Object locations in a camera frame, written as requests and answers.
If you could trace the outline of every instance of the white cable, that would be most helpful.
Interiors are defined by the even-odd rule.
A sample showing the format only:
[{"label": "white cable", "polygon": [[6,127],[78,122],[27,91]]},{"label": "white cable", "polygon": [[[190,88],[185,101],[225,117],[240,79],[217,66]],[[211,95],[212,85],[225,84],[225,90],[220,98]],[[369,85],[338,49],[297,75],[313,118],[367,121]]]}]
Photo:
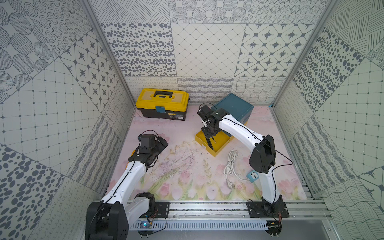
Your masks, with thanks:
[{"label": "white cable", "polygon": [[241,181],[248,181],[248,179],[242,179],[240,178],[237,173],[235,172],[235,161],[236,161],[236,158],[238,157],[239,155],[239,152],[236,151],[236,150],[231,150],[228,154],[228,162],[227,162],[227,165],[225,166],[224,168],[224,171],[223,173],[225,174],[225,179],[227,181],[227,185],[230,189],[234,188],[234,185],[233,183],[231,183],[229,180],[228,180],[228,174],[229,175],[235,175],[239,180]]}]

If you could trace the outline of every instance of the patterned wall panel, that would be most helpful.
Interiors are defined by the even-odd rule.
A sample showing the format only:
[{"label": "patterned wall panel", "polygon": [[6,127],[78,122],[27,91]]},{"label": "patterned wall panel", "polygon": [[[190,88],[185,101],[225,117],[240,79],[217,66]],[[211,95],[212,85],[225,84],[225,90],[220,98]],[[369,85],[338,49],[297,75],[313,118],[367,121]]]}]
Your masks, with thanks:
[{"label": "patterned wall panel", "polygon": [[343,239],[384,237],[384,214],[357,177],[316,196],[324,199]]},{"label": "patterned wall panel", "polygon": [[93,30],[81,37],[59,58],[95,107],[102,112],[113,94],[118,78]]},{"label": "patterned wall panel", "polygon": [[177,83],[189,93],[189,104],[215,104],[231,92],[233,78],[177,78]]},{"label": "patterned wall panel", "polygon": [[235,75],[287,77],[314,24],[247,24]]},{"label": "patterned wall panel", "polygon": [[326,28],[363,55],[384,37],[384,5],[378,0],[341,0]]},{"label": "patterned wall panel", "polygon": [[66,174],[100,112],[60,59],[1,106],[0,141]]},{"label": "patterned wall panel", "polygon": [[20,89],[57,57],[17,2],[0,6],[0,102]]},{"label": "patterned wall panel", "polygon": [[384,38],[368,53],[367,58],[381,68],[384,68]]},{"label": "patterned wall panel", "polygon": [[93,200],[99,200],[103,195],[67,177],[62,182],[29,240],[84,237],[80,230],[85,224],[87,208]]},{"label": "patterned wall panel", "polygon": [[311,116],[290,143],[314,193],[356,176],[316,116]]},{"label": "patterned wall panel", "polygon": [[244,27],[173,23],[177,76],[233,77]]},{"label": "patterned wall panel", "polygon": [[102,24],[125,77],[176,76],[170,24]]},{"label": "patterned wall panel", "polygon": [[361,183],[371,195],[379,209],[384,212],[384,166],[368,171],[360,176]]},{"label": "patterned wall panel", "polygon": [[232,90],[250,104],[268,105],[273,102],[285,77],[234,78]]},{"label": "patterned wall panel", "polygon": [[383,70],[367,58],[316,112],[357,175],[384,166]]},{"label": "patterned wall panel", "polygon": [[252,0],[251,23],[317,23],[328,0]]},{"label": "patterned wall panel", "polygon": [[359,52],[324,29],[293,81],[311,109],[317,111],[362,59]]},{"label": "patterned wall panel", "polygon": [[288,140],[313,115],[311,108],[293,82],[288,83],[284,94],[275,107],[275,113]]},{"label": "patterned wall panel", "polygon": [[102,115],[107,119],[121,141],[125,139],[134,112],[134,103],[118,80],[115,92],[104,107]]},{"label": "patterned wall panel", "polygon": [[100,116],[73,163],[67,177],[103,194],[109,176],[119,156],[122,141],[110,124]]},{"label": "patterned wall panel", "polygon": [[167,0],[91,0],[100,23],[169,23]]},{"label": "patterned wall panel", "polygon": [[2,237],[27,239],[51,204],[64,175],[1,145]]},{"label": "patterned wall panel", "polygon": [[23,14],[28,14],[58,55],[91,29],[78,0],[22,2]]},{"label": "patterned wall panel", "polygon": [[171,23],[248,23],[252,0],[169,0]]},{"label": "patterned wall panel", "polygon": [[125,77],[135,101],[143,88],[178,90],[177,77]]},{"label": "patterned wall panel", "polygon": [[[0,235],[77,238],[89,203],[101,197],[90,188],[106,188],[105,165],[114,166],[134,106],[78,1],[0,2]],[[97,119],[108,135],[95,136],[99,146],[88,151],[109,158],[91,161],[94,172],[78,179],[88,188],[65,175]],[[107,157],[99,151],[106,147]]]}]

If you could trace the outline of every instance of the power strip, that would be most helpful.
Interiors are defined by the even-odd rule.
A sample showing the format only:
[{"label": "power strip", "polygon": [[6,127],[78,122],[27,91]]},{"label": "power strip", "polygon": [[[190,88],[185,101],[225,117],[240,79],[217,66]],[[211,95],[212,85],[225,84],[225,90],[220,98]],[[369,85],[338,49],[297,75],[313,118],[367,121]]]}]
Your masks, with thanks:
[{"label": "power strip", "polygon": [[254,182],[259,179],[259,174],[255,170],[252,170],[247,174],[247,178],[250,182]]}]

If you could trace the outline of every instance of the robotic arm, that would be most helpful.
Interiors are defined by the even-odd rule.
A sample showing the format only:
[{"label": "robotic arm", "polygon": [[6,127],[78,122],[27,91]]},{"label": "robotic arm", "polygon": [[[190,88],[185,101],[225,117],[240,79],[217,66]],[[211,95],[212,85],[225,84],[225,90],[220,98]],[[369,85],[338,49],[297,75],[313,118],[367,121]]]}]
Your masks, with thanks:
[{"label": "robotic arm", "polygon": [[252,131],[222,108],[213,111],[208,106],[203,106],[197,114],[204,124],[202,131],[210,147],[212,147],[210,138],[221,130],[230,133],[248,147],[251,152],[249,165],[259,173],[263,190],[263,210],[270,216],[278,213],[283,206],[283,199],[276,188],[273,172],[276,157],[273,138]]},{"label": "robotic arm", "polygon": [[141,134],[138,140],[140,145],[128,159],[124,174],[116,185],[101,201],[89,205],[85,240],[126,239],[129,225],[143,214],[149,217],[155,213],[155,198],[149,192],[136,195],[130,204],[127,201],[138,181],[155,165],[168,143],[153,134]]}]

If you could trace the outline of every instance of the yellow toolbox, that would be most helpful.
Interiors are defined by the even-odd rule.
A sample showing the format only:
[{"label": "yellow toolbox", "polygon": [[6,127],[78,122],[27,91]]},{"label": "yellow toolbox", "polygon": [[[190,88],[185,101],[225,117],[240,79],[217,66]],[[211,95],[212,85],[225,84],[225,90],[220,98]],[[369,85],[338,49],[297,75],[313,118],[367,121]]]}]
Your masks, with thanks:
[{"label": "yellow toolbox", "polygon": [[184,91],[144,88],[136,107],[146,118],[165,118],[184,121],[189,94]]}]

